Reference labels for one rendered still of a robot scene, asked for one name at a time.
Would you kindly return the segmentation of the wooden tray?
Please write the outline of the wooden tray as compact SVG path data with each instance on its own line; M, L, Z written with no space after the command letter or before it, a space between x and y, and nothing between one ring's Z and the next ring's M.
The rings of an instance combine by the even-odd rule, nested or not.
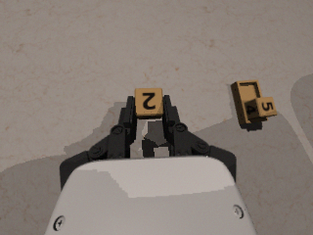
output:
M245 102L255 98L262 98L258 79L241 80L231 84L239 124L266 121L268 117L247 119Z

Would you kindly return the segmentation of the orange number cube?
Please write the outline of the orange number cube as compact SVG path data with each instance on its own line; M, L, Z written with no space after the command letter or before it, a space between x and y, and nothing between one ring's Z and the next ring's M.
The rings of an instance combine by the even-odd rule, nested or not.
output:
M135 89L135 116L137 119L160 119L163 116L161 88Z
M245 102L247 119L268 118L277 115L273 97L255 98Z

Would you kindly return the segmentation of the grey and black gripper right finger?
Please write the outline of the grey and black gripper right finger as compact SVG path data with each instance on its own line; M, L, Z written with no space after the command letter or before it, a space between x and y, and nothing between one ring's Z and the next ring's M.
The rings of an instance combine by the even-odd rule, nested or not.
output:
M236 182L237 159L226 150L209 146L205 141L188 131L185 123L180 122L176 106L171 106L169 95L162 96L162 126L166 142L170 143L170 157L173 156L209 156L223 162L230 170ZM191 150L192 149L192 150Z

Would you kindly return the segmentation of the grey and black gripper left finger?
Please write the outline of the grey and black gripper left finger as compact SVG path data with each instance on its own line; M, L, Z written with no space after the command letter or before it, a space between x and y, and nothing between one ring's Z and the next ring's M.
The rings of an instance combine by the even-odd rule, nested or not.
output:
M104 159L130 159L130 145L136 140L137 117L135 97L128 96L126 109L121 108L118 124L111 133L84 151L64 160L60 165L61 192L70 174L80 165Z

